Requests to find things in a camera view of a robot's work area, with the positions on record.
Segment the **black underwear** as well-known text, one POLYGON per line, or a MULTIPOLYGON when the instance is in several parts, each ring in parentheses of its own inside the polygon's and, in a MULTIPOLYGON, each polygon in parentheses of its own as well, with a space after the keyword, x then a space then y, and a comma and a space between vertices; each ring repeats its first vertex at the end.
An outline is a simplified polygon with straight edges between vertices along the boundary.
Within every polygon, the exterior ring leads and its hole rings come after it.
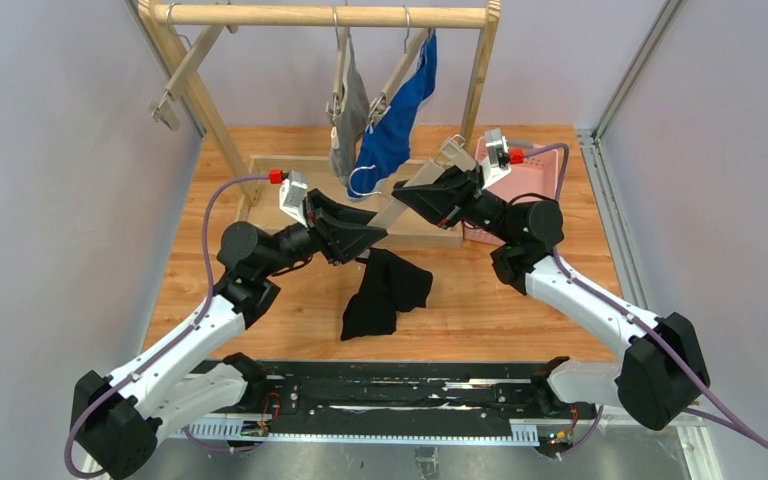
POLYGON ((358 262, 364 275, 343 312, 341 341, 392 335, 400 313, 427 306, 434 280, 430 271, 385 249, 371 248, 358 262))

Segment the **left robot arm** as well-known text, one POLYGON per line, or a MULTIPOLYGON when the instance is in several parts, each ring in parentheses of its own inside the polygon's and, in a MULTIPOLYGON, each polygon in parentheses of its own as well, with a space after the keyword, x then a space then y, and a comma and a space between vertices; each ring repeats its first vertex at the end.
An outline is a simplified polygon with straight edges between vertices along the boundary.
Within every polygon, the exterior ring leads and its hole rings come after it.
POLYGON ((276 233, 237 221, 216 255, 220 277, 206 270, 208 290, 193 312, 132 360, 75 384, 64 462, 78 479, 136 473, 170 434, 242 400, 259 401, 262 376, 254 360, 234 354, 194 379, 187 376, 209 353, 243 333, 272 306, 273 277, 320 254, 345 264, 385 238, 372 211, 339 204, 318 190, 284 195, 293 222, 276 233))

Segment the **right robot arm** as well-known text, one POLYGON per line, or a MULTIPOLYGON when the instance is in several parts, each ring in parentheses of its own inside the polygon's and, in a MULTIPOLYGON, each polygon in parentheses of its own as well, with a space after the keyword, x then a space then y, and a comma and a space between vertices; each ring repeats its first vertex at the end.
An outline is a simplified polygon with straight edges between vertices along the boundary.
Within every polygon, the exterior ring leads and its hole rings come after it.
POLYGON ((710 385, 693 324, 677 312, 642 309, 574 270, 556 250, 564 238, 556 199, 527 192, 505 200, 483 181, 481 168, 451 167, 429 184, 399 181, 392 194, 440 228, 464 220, 502 240, 491 253, 499 281, 559 311, 616 355, 614 363, 548 362, 534 380, 543 410, 604 404, 650 430, 668 426, 710 385))

